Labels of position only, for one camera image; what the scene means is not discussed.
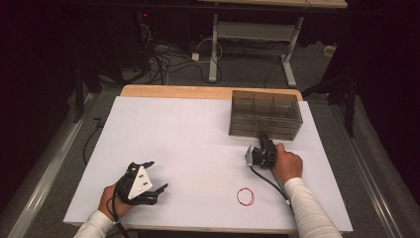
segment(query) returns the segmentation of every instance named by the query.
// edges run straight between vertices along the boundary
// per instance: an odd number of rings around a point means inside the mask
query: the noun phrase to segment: hand
[[[114,221],[114,217],[109,212],[112,211],[112,197],[114,193],[115,185],[106,186],[104,192],[102,193],[101,201],[99,202],[98,210],[104,213],[110,220]],[[131,208],[135,207],[134,205],[129,205],[124,203],[120,197],[115,197],[115,209],[117,210],[118,217],[121,219]]]
[[[274,174],[283,183],[289,179],[301,178],[303,172],[303,162],[299,156],[284,150],[284,145],[279,143],[277,148],[277,160],[275,161]]]

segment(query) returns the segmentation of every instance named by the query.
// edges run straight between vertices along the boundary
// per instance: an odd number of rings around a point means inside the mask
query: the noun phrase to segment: wooden table edge
[[[298,101],[303,101],[302,94],[296,89],[249,87],[126,85],[120,95],[127,97],[232,99],[233,90],[292,94],[296,96]]]

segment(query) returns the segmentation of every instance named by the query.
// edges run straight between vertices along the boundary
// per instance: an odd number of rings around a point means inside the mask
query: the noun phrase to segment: person's right hand
[[[303,172],[302,159],[291,152],[284,150],[284,145],[279,143],[277,148],[277,159],[274,166],[274,174],[281,182],[286,183],[289,179],[301,178]]]

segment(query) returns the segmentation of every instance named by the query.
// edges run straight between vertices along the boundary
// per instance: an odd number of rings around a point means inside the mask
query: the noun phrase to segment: white paper
[[[299,106],[303,125],[295,140],[274,142],[284,143],[286,150],[304,160],[308,187],[337,228],[352,231],[308,104],[299,102]],[[123,219],[126,226],[295,230],[282,196],[245,163],[248,146],[259,147],[259,141],[229,136],[230,115],[231,100],[117,97],[64,222],[84,222],[97,209],[103,187],[117,181],[131,162],[154,161],[147,169],[152,190],[169,185],[156,205],[131,210]],[[269,171],[257,170],[275,182]],[[243,206],[237,200],[244,187],[254,193],[253,205]]]

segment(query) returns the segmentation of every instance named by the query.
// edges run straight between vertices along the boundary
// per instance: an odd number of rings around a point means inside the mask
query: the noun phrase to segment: red rubber band
[[[243,203],[243,202],[241,202],[241,201],[239,200],[239,193],[241,193],[241,191],[243,191],[243,190],[248,190],[248,191],[251,193],[251,200],[250,200],[250,202],[248,202],[248,203]],[[239,202],[239,203],[241,203],[241,205],[244,205],[244,206],[250,206],[250,205],[254,204],[254,201],[256,200],[256,198],[254,197],[254,193],[253,193],[253,192],[252,192],[249,188],[244,187],[244,188],[241,188],[241,189],[237,192],[237,200],[238,200],[238,202]]]

